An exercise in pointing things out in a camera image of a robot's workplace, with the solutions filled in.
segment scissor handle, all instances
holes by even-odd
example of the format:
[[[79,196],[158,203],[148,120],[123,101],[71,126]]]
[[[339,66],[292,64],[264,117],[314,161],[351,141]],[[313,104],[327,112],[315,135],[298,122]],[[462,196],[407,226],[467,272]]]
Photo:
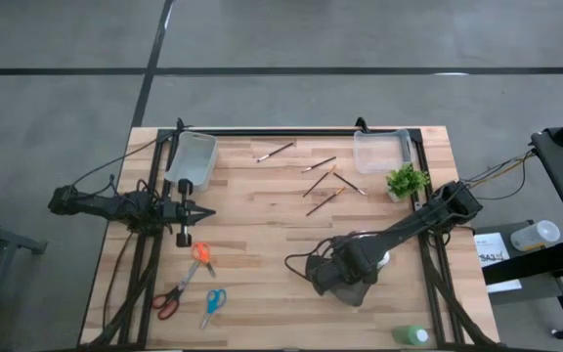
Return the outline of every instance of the scissor handle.
[[[157,317],[160,320],[165,320],[170,318],[173,314],[175,314],[175,312],[177,312],[177,307],[180,306],[180,301],[177,299],[171,299],[169,300],[166,305],[164,306],[164,308],[160,309],[159,312],[157,312]]]
[[[196,242],[193,244],[193,258],[202,262],[210,262],[210,246],[206,242]]]
[[[168,296],[166,294],[159,294],[153,298],[152,307],[155,309],[160,309],[164,307],[167,301],[168,301]]]
[[[223,307],[227,301],[227,293],[223,288],[211,289],[207,292],[207,314],[212,314]]]

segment plastic bottle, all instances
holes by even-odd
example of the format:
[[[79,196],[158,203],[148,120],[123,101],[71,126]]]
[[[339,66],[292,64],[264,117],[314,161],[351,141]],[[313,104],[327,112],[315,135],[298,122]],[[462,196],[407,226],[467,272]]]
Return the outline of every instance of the plastic bottle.
[[[429,340],[429,333],[422,326],[402,326],[392,330],[392,336],[400,344],[421,346]]]
[[[510,236],[514,248],[528,251],[556,242],[560,238],[559,229],[550,221],[542,220],[534,225],[518,230]]]

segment clear plastic bin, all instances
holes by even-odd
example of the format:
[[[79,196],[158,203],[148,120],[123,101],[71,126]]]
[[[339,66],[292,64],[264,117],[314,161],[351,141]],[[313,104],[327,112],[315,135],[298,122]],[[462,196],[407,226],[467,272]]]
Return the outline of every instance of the clear plastic bin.
[[[400,129],[389,133],[353,135],[353,159],[361,173],[387,172],[415,161],[410,133]]]
[[[210,183],[217,157],[216,137],[182,132],[177,152],[171,167],[164,174],[164,179],[174,184],[180,179],[189,179],[193,183],[195,192],[203,192]]]

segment concrete floor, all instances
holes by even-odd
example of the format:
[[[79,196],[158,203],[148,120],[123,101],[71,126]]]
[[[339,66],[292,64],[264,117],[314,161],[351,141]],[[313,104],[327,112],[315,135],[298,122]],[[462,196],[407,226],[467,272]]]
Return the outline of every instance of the concrete floor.
[[[145,67],[163,0],[0,0],[0,67]],[[563,66],[563,1],[190,0],[175,3],[159,66]],[[57,186],[122,154],[142,76],[0,76],[0,224],[49,241],[16,259],[0,350],[76,343],[106,222],[55,216]],[[144,126],[447,125],[462,176],[563,124],[563,75],[157,77]],[[118,165],[83,181],[99,189]],[[515,189],[513,173],[481,197]],[[476,226],[548,219],[563,206],[540,162]],[[563,351],[553,300],[494,307],[510,346]]]

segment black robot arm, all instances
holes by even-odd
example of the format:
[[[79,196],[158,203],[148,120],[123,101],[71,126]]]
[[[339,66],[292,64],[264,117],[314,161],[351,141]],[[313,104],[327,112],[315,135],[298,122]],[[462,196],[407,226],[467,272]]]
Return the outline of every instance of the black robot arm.
[[[307,277],[318,294],[339,283],[374,284],[377,263],[386,251],[421,233],[448,231],[464,224],[481,208],[464,184],[451,182],[437,190],[418,211],[386,230],[371,233],[374,236],[352,233],[333,238],[331,258],[312,261],[316,265],[306,267]]]
[[[177,235],[177,246],[191,246],[192,237],[188,227],[201,219],[216,213],[198,206],[188,196],[193,193],[193,183],[182,179],[178,182],[181,202],[170,198],[159,198],[147,191],[134,191],[103,197],[77,191],[73,186],[59,187],[49,201],[49,209],[58,215],[85,213],[101,216],[109,221],[120,221],[128,230],[142,236],[161,234],[162,227],[179,223],[181,231]]]

